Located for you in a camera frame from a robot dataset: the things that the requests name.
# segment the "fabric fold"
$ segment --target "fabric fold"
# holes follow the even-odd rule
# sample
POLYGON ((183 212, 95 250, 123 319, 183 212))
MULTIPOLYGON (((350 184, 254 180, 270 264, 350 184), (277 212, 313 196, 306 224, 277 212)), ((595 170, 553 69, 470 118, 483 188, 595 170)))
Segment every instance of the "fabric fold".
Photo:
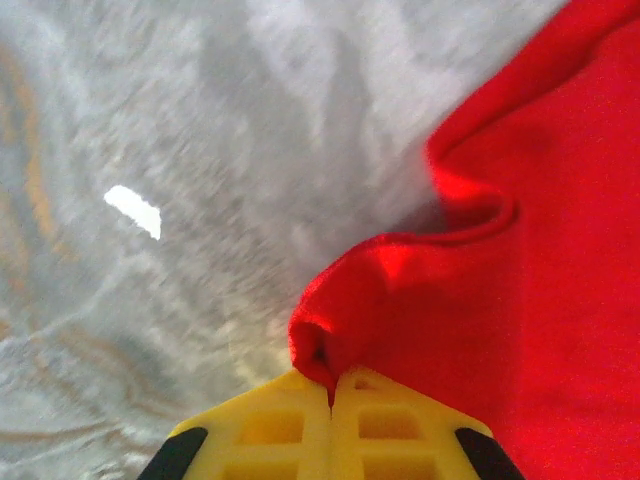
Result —
POLYGON ((486 422, 527 478, 640 472, 640 1, 570 2, 431 136, 449 231, 303 294, 292 361, 363 364, 486 422))

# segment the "red fabric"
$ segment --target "red fabric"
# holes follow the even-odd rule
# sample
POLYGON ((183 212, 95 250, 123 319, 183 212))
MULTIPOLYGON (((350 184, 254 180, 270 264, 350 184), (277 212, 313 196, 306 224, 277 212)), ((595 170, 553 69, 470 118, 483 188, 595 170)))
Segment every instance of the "red fabric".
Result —
POLYGON ((443 235, 385 234, 290 322, 485 421, 529 479, 640 478, 640 2, 574 1, 426 146, 443 235))

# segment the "yellow plastic part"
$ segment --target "yellow plastic part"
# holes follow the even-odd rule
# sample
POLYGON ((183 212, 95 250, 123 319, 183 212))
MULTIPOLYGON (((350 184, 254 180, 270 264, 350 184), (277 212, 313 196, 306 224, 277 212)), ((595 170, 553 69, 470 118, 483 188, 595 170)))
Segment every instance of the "yellow plastic part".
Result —
POLYGON ((291 371, 181 423, 208 431, 184 480, 478 480, 455 430, 479 421, 364 368, 326 390, 291 371))
POLYGON ((324 387, 291 371, 178 425, 208 435, 184 480, 327 480, 331 410, 324 387))
POLYGON ((455 437, 486 425, 366 369, 338 382, 331 421, 330 478, 478 480, 455 437))

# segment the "black rubber edge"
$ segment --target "black rubber edge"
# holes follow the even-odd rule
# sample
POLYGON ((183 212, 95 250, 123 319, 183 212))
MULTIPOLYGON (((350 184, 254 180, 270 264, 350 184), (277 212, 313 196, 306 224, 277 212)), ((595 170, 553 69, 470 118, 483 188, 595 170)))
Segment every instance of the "black rubber edge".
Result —
POLYGON ((472 428, 459 428, 456 438, 480 480, 525 480, 500 444, 472 428))
POLYGON ((207 433, 206 428, 195 427, 168 438, 138 480, 182 480, 207 433))

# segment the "square hole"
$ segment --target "square hole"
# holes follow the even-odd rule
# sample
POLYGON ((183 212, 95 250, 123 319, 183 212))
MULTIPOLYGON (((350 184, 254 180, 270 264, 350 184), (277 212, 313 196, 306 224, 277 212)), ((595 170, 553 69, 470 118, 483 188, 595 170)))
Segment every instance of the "square hole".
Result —
POLYGON ((247 463, 228 465, 224 480, 296 480, 298 465, 295 463, 247 463))
POLYGON ((304 429, 302 412, 267 411, 252 416, 244 425, 240 445, 300 443, 304 429))
POLYGON ((439 480, 430 457, 364 457, 364 480, 439 480))
POLYGON ((397 407, 367 407, 358 417, 360 438, 376 440, 418 440, 422 438, 413 414, 397 407))

